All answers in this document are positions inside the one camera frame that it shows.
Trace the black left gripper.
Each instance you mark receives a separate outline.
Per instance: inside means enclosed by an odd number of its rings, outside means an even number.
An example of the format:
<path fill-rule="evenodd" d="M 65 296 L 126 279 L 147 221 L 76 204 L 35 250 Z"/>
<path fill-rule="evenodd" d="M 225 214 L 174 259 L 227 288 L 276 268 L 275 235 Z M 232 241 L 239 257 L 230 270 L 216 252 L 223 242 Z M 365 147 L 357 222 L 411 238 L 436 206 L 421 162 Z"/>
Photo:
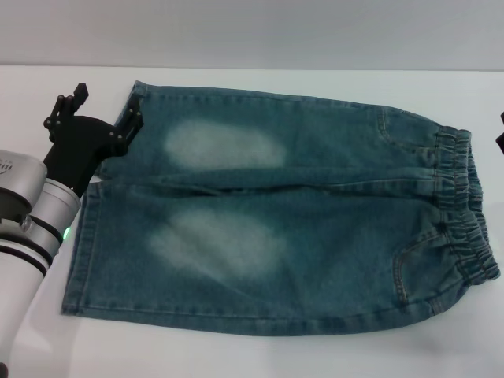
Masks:
<path fill-rule="evenodd" d="M 102 120 L 74 116 L 87 101 L 88 89 L 79 83 L 73 94 L 58 95 L 44 128 L 52 147 L 43 160 L 47 178 L 63 184 L 77 196 L 86 191 L 97 167 L 107 158 L 122 157 L 143 127 L 139 96 L 131 96 L 114 127 Z"/>

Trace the blue denim shorts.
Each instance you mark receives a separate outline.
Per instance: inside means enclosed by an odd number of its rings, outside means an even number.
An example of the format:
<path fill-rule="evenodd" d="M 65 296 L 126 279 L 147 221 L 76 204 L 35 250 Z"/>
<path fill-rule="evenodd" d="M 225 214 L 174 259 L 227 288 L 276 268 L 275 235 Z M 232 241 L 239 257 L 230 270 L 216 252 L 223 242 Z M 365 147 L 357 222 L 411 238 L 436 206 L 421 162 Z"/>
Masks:
<path fill-rule="evenodd" d="M 342 335 L 499 277 L 466 130 L 389 106 L 136 82 L 143 128 L 83 196 L 61 311 Z"/>

